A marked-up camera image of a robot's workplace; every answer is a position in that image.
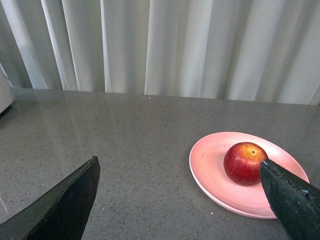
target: red apple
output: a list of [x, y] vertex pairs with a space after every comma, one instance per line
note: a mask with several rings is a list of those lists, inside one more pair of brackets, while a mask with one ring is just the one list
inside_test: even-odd
[[239, 142], [226, 152], [223, 166], [236, 184], [253, 186], [261, 182], [260, 163], [268, 159], [265, 150], [253, 142]]

